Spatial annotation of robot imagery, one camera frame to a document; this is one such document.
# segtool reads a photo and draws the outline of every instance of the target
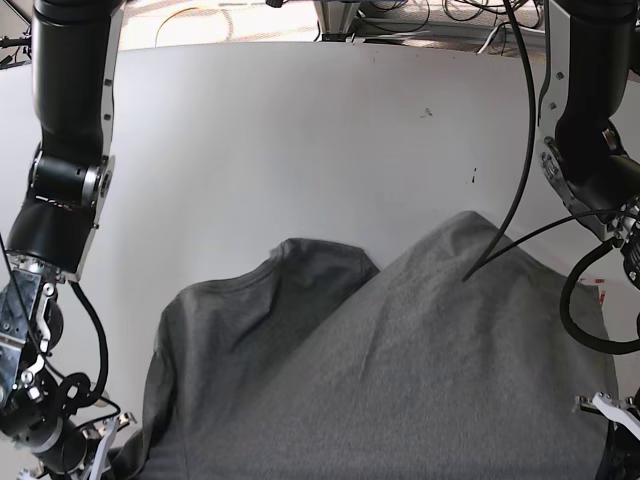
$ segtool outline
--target gray fabric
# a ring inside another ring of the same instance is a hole
[[[144,466],[140,478],[209,478],[206,462],[191,470],[204,460],[192,457],[192,442],[204,446],[241,416],[292,352],[377,273],[359,248],[290,239],[247,275],[183,290],[163,312],[143,427],[117,452],[116,477]]]
[[[521,250],[460,283],[494,232],[461,214],[324,321],[296,316],[288,328],[306,335],[251,330],[235,349],[220,332],[264,295],[246,288],[245,302],[220,312],[215,289],[187,290],[163,318],[180,327],[159,343],[172,360],[154,363],[172,365],[176,383],[171,414],[159,416],[168,433],[140,478],[593,478],[606,422],[572,413],[573,398],[617,394],[613,362],[567,336],[564,277]],[[595,288],[578,287],[572,307],[606,337]],[[166,393],[153,370],[145,422]]]

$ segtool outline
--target t-shirt sleeve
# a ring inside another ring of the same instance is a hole
[[[147,373],[144,391],[144,407],[142,412],[142,428],[138,430],[127,443],[115,454],[112,460],[112,468],[119,480],[135,478],[145,468],[144,478],[155,478],[154,470],[164,468],[173,470],[181,468],[184,458],[181,457],[182,448],[172,448],[169,444],[182,443],[179,432],[169,432],[171,416],[174,414],[172,397],[175,394],[176,376],[175,366],[172,361],[169,336],[166,328],[166,318],[163,314],[156,345]],[[163,445],[167,445],[170,454],[161,452],[162,455],[154,455],[162,458],[163,465],[156,465],[154,459],[149,458],[151,447],[163,439]]]

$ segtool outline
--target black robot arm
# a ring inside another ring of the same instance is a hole
[[[7,248],[58,268],[82,267],[114,167],[113,81],[123,0],[36,0],[33,97],[42,141]]]
[[[546,7],[538,143],[544,173],[572,213],[625,208],[640,194],[640,166],[610,118],[627,84],[638,2],[547,0]],[[617,230],[612,216],[580,221],[602,241]]]

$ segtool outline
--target metal bracket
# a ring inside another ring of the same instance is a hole
[[[13,275],[27,315],[31,318],[42,277],[21,270],[15,270]],[[13,282],[10,282],[0,292],[0,408],[5,406],[17,381],[18,364],[27,341],[29,318],[24,318],[20,299]]]
[[[624,425],[634,437],[640,440],[640,420],[629,411],[629,408],[635,407],[618,400],[613,400],[610,395],[604,395],[602,393],[594,395],[591,403],[602,415],[612,422]]]
[[[96,451],[96,456],[93,460],[93,465],[91,466],[91,475],[89,476],[89,480],[99,480],[102,477],[102,473],[104,472],[105,464],[107,462],[107,453],[116,439],[119,426],[119,418],[107,420],[105,434],[98,445],[98,450]]]
[[[40,331],[40,351],[42,353],[47,353],[49,351],[49,342],[51,341],[51,330],[49,330],[49,326],[47,325],[47,321],[45,319],[45,314],[47,312],[47,307],[49,305],[49,301],[54,298],[56,293],[56,288],[52,283],[46,283],[44,287],[42,287],[42,293],[40,294],[40,301],[38,302],[38,307],[36,309],[36,325],[38,326],[38,330]],[[31,365],[29,368],[24,370],[20,375],[20,381],[25,388],[28,388],[32,385],[33,379],[35,375],[39,373],[44,368],[44,358],[42,355],[38,355],[35,363]]]
[[[560,168],[560,154],[555,148],[553,139],[545,138],[544,140],[540,140],[536,150],[539,152],[542,173],[551,187],[556,191],[567,210],[572,214],[591,211],[591,208],[578,200],[569,188],[562,174],[562,169]],[[578,221],[591,230],[602,242],[612,238],[616,230],[613,225],[602,223],[595,215],[579,218]]]
[[[349,36],[360,2],[313,2],[323,41],[344,42]]]

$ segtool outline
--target floor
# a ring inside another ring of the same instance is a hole
[[[136,0],[127,3],[122,50],[221,42],[313,41],[310,1],[271,8],[264,1]]]

